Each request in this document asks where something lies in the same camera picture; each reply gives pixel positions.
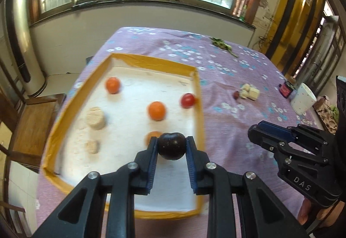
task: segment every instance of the person's hand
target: person's hand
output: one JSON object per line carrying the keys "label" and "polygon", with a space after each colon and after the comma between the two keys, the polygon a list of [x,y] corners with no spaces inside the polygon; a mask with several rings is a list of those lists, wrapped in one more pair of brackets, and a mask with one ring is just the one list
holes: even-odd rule
{"label": "person's hand", "polygon": [[[328,216],[328,218],[326,218],[326,220],[320,225],[320,227],[329,227],[331,225],[333,225],[335,223],[335,221],[337,220],[337,218],[339,217],[340,213],[342,212],[343,208],[345,206],[345,203],[340,201],[337,206],[334,208],[334,210],[332,211],[332,213]],[[319,213],[317,214],[317,219],[318,220],[323,220],[326,215],[328,215],[329,211],[332,209],[333,206],[330,206],[327,209],[322,209],[319,211]],[[298,214],[298,221],[301,225],[303,225],[304,223],[306,223],[306,221],[308,220],[308,215],[310,213],[311,210],[311,202],[309,199],[304,199],[302,207],[300,208],[299,214]]]}

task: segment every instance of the white cup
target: white cup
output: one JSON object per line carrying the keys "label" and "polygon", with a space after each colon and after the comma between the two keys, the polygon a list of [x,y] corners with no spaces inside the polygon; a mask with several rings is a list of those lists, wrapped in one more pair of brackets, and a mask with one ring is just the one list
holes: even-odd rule
{"label": "white cup", "polygon": [[297,94],[291,100],[291,106],[298,115],[302,115],[312,105],[314,105],[315,102],[316,97],[314,93],[310,90],[310,88],[307,85],[301,83],[297,90]]}

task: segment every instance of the yellow tape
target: yellow tape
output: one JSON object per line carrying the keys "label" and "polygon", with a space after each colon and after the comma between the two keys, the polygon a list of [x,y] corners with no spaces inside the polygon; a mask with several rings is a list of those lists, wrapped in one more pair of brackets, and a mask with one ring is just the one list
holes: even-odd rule
{"label": "yellow tape", "polygon": [[[196,145],[199,150],[205,150],[204,145],[204,117],[202,107],[202,95],[199,83],[199,75],[195,67],[167,61],[165,59],[141,56],[138,54],[110,54],[93,73],[85,80],[82,87],[76,92],[75,96],[69,100],[64,112],[62,112],[59,120],[54,124],[50,136],[46,144],[46,155],[42,161],[44,176],[60,191],[66,195],[70,193],[73,186],[67,184],[55,174],[55,161],[59,153],[60,147],[63,144],[65,135],[70,128],[79,109],[86,101],[90,91],[97,84],[99,79],[109,68],[112,58],[120,59],[127,65],[132,67],[140,67],[155,71],[161,71],[170,74],[187,76],[193,78],[193,86],[197,102],[195,104],[195,124],[196,125]],[[188,212],[147,212],[135,210],[135,217],[142,219],[181,219],[199,214],[203,205],[203,196],[196,196],[197,209]]]}

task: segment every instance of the cheese block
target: cheese block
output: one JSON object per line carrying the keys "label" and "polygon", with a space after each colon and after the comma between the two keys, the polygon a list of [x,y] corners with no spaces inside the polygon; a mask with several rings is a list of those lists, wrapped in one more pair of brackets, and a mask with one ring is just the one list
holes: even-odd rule
{"label": "cheese block", "polygon": [[96,154],[99,152],[99,144],[97,141],[88,141],[85,144],[85,149],[89,154]]}
{"label": "cheese block", "polygon": [[250,88],[247,93],[247,97],[252,100],[257,100],[259,95],[260,95],[260,91],[255,88]]}
{"label": "cheese block", "polygon": [[249,84],[244,84],[240,89],[243,89],[243,90],[248,92],[249,89],[250,89],[250,85]]}
{"label": "cheese block", "polygon": [[106,125],[106,118],[99,107],[92,107],[86,114],[86,123],[94,130],[101,130]]}
{"label": "cheese block", "polygon": [[239,96],[242,98],[242,99],[246,99],[247,96],[248,96],[248,92],[246,90],[241,90],[240,93],[239,93]]}

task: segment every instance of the metal screw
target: metal screw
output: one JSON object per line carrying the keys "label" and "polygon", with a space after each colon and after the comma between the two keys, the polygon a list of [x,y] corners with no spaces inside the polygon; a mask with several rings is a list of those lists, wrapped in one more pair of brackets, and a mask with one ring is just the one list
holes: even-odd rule
{"label": "metal screw", "polygon": [[88,173],[88,178],[90,178],[90,179],[95,179],[95,178],[97,178],[99,175],[98,175],[98,173],[97,172],[90,172],[90,173]]}
{"label": "metal screw", "polygon": [[130,170],[135,170],[137,169],[138,167],[138,164],[136,162],[130,162],[127,164],[127,167],[130,169]]}
{"label": "metal screw", "polygon": [[209,169],[209,170],[214,170],[216,168],[216,164],[213,163],[213,162],[209,162],[207,163],[206,165],[206,168]]}
{"label": "metal screw", "polygon": [[246,172],[245,176],[248,179],[254,179],[256,177],[256,174],[254,172]]}

